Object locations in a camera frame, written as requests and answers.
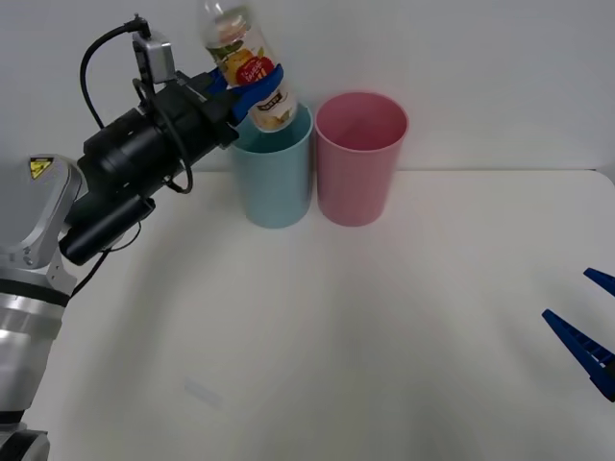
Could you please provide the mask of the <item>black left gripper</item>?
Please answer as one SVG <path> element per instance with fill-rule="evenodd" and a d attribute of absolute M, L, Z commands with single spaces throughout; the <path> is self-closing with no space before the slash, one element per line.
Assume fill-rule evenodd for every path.
<path fill-rule="evenodd" d="M 283 76 L 278 64 L 255 83 L 230 87 L 219 68 L 195 77 L 178 71 L 156 93 L 156 102 L 182 141 L 189 163 L 194 164 L 215 148 L 233 144 L 239 138 L 235 125 L 275 92 Z"/>

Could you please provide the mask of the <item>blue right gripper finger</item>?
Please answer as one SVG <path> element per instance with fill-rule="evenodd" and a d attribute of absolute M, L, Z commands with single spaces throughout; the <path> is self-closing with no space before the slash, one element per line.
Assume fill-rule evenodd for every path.
<path fill-rule="evenodd" d="M 599 285 L 609 294 L 615 294 L 615 277 L 593 268 L 587 268 L 583 274 Z"/>
<path fill-rule="evenodd" d="M 546 309 L 542 313 L 554 334 L 572 354 L 590 381 L 610 402 L 614 401 L 614 352 Z"/>

